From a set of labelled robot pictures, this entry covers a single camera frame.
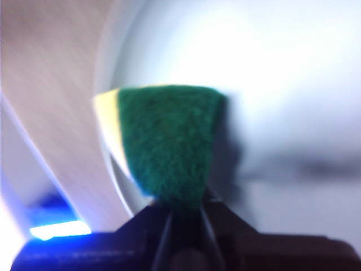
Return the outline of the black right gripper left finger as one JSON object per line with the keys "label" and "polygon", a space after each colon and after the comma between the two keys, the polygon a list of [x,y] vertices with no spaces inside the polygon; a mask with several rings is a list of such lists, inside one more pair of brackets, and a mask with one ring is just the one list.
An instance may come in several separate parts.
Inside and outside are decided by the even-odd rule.
{"label": "black right gripper left finger", "polygon": [[114,232],[28,242],[11,270],[159,270],[170,212],[148,206]]}

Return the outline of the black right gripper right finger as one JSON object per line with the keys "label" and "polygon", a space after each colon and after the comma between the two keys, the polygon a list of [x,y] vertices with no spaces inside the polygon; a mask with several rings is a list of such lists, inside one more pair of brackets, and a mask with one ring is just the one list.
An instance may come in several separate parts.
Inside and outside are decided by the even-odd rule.
{"label": "black right gripper right finger", "polygon": [[348,243],[317,235],[261,233],[206,194],[202,221],[220,270],[358,270]]}

